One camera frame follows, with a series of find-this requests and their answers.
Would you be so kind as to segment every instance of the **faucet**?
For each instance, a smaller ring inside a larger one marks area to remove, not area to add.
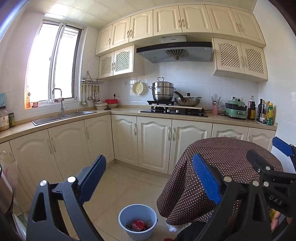
[[[53,89],[52,89],[52,94],[54,94],[54,91],[55,91],[55,90],[60,90],[60,91],[61,91],[61,114],[60,114],[60,115],[61,115],[61,117],[64,117],[64,116],[65,116],[65,110],[67,109],[67,106],[66,106],[65,109],[63,108],[63,100],[64,100],[64,99],[63,99],[63,97],[62,97],[62,90],[61,90],[60,88],[53,88]]]

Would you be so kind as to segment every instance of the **brown tablecloth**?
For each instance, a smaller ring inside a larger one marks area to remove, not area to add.
[[[259,174],[253,170],[246,158],[248,150],[256,151],[273,165],[276,171],[283,171],[280,161],[255,143],[228,137],[198,140],[187,147],[158,198],[160,215],[167,218],[166,222],[170,225],[207,222],[215,203],[208,199],[192,168],[193,155],[200,153],[209,164],[217,167],[223,176],[230,176],[240,183],[250,183],[252,180],[259,180]],[[239,202],[234,204],[234,213],[238,205]]]

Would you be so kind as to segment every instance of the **window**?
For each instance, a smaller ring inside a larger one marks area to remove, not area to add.
[[[32,46],[27,71],[30,101],[52,103],[62,90],[62,97],[75,98],[75,74],[79,40],[82,29],[44,20]]]

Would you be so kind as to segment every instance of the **glass jar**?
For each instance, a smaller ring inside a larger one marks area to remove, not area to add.
[[[0,107],[0,131],[9,129],[9,118],[6,111],[6,106]]]

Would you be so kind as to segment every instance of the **blue clamp pad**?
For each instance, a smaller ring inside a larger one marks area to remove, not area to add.
[[[91,199],[101,177],[106,170],[106,158],[99,155],[91,166],[83,168],[77,176],[78,186],[80,186],[80,196],[78,201],[81,205]]]
[[[283,140],[279,139],[278,137],[274,137],[272,139],[272,145],[276,148],[279,149],[282,153],[284,153],[286,156],[293,156],[293,148],[284,142]]]
[[[200,154],[195,154],[193,156],[192,166],[199,180],[201,181],[208,198],[218,205],[222,199],[222,196],[220,195],[219,184],[212,175],[212,172],[204,163],[204,160]]]

